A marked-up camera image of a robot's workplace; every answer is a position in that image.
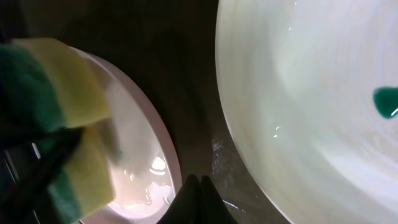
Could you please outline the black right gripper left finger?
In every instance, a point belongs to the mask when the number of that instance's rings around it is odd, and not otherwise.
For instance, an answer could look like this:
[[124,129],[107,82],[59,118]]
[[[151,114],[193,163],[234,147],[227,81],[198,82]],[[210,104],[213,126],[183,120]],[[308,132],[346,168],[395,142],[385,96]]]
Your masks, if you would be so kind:
[[189,175],[157,224],[196,224],[200,207],[200,182]]

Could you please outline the pink plate with green stain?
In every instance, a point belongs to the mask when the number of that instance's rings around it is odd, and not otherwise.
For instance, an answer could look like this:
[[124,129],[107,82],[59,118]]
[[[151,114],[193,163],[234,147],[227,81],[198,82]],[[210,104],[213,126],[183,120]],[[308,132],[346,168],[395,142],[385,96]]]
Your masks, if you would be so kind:
[[119,152],[108,161],[115,199],[81,222],[157,223],[182,186],[170,134],[148,97],[123,71],[98,56],[78,54],[94,70],[111,108],[111,119],[97,129]]

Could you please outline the yellow green sponge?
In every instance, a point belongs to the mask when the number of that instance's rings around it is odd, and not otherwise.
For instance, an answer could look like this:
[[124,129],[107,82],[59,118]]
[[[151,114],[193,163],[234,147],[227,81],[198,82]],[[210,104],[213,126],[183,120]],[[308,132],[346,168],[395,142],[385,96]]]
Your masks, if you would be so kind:
[[[106,146],[95,128],[110,117],[95,74],[68,45],[48,38],[15,39],[1,45],[1,138],[84,129],[76,151],[34,205],[49,199],[52,223],[77,222],[114,199]],[[40,160],[56,142],[40,140],[5,151],[35,146]],[[20,179],[37,162],[27,166]]]

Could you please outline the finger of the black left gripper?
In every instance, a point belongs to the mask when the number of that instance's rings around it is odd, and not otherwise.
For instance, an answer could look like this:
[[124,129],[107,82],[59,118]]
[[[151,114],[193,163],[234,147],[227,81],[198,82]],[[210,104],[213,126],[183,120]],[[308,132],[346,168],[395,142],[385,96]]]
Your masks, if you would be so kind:
[[47,186],[59,175],[60,169],[71,158],[81,141],[83,128],[59,129],[51,133],[28,133],[1,138],[1,151],[27,143],[55,139],[50,153],[42,156],[28,176],[18,180],[1,199],[1,223],[23,223]]

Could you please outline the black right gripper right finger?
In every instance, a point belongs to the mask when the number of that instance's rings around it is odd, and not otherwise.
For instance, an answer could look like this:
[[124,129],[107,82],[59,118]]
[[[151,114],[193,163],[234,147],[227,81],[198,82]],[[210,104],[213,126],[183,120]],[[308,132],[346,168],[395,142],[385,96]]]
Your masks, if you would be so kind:
[[207,175],[200,181],[200,211],[204,224],[238,224]]

